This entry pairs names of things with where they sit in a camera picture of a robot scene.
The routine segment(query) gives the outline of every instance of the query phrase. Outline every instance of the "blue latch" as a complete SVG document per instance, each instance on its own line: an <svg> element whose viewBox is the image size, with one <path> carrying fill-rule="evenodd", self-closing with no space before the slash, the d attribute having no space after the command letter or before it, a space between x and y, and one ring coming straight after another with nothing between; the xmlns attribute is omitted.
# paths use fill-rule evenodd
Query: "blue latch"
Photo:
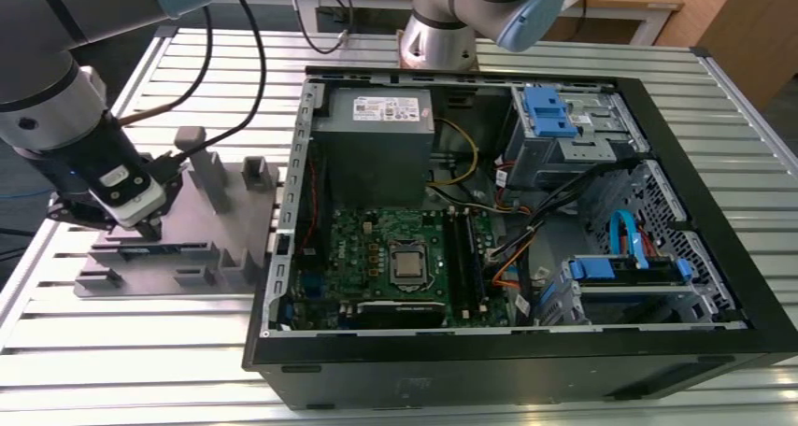
<svg viewBox="0 0 798 426"><path fill-rule="evenodd" d="M552 87L524 87L522 104L536 136L572 138L579 131L567 117L567 107Z"/></svg>
<svg viewBox="0 0 798 426"><path fill-rule="evenodd" d="M540 305L542 305L545 303L545 301L548 300L548 297L550 297L550 294L553 293L553 289L556 288L556 285L553 282L550 282L548 284L548 287L545 288L545 290L542 291L542 294L540 296Z"/></svg>
<svg viewBox="0 0 798 426"><path fill-rule="evenodd" d="M580 279L615 279L615 271L605 258L579 258L569 262L571 276Z"/></svg>
<svg viewBox="0 0 798 426"><path fill-rule="evenodd" d="M679 258L675 260L675 268L677 272L681 274L681 279L685 283L689 283L689 280L693 279L693 270L689 267L689 263L684 258Z"/></svg>

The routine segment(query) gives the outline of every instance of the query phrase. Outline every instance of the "cpu socket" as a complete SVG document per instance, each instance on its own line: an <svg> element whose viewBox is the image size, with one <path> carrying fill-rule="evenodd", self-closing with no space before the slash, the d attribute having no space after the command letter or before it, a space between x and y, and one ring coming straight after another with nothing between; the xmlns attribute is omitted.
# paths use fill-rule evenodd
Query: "cpu socket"
<svg viewBox="0 0 798 426"><path fill-rule="evenodd" d="M389 283L402 291L426 285L426 247L418 241L389 241Z"/></svg>

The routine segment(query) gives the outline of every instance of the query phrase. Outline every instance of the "ram slot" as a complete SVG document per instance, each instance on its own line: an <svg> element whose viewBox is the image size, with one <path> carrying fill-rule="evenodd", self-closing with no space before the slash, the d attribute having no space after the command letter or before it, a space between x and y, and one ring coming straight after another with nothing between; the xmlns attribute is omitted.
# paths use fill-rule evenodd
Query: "ram slot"
<svg viewBox="0 0 798 426"><path fill-rule="evenodd" d="M472 262L464 216L448 212L444 220L444 247L446 251L448 299L454 317L468 319L477 309L473 291Z"/></svg>
<svg viewBox="0 0 798 426"><path fill-rule="evenodd" d="M478 256L478 250L476 248L476 233L473 231L473 223L470 222L470 217L468 215L460 216L464 219L465 224L465 238L466 238L466 246L468 246L468 260L470 261L469 271L470 271L470 281L473 284L473 301L476 305L481 308L484 304L484 300L486 300L486 295L484 294L484 282L482 282L482 260Z"/></svg>

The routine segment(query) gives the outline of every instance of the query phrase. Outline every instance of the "motherboard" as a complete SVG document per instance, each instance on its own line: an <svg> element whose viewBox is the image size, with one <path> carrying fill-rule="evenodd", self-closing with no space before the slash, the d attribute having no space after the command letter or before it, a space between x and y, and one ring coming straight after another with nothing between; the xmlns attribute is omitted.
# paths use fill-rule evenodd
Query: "motherboard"
<svg viewBox="0 0 798 426"><path fill-rule="evenodd" d="M473 210L334 210L325 270L294 279L297 329L506 324L484 280L490 220Z"/></svg>

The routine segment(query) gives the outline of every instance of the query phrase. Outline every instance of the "aluminum extrusion table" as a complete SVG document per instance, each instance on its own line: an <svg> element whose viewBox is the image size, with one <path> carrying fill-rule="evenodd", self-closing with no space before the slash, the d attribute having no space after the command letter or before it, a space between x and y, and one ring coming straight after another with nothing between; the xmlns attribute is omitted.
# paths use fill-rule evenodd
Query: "aluminum extrusion table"
<svg viewBox="0 0 798 426"><path fill-rule="evenodd" d="M330 46L334 35L313 35ZM306 64L393 67L392 36L356 35L349 48L312 52L294 33L262 33L266 99L222 158L288 157ZM194 97L126 130L141 151L170 149L182 125L208 135L237 124L256 92L249 32L218 31ZM160 105L193 80L204 32L154 38L114 106ZM787 313L798 320L798 163L712 59L684 49L540 43L509 54L477 47L484 71L640 78ZM95 233L45 221L0 294L0 424L557 424L652 426L793 424L798 359L737 371L661 400L393 411L293 412L258 374L240 369L250 296L82 301L73 279Z"/></svg>

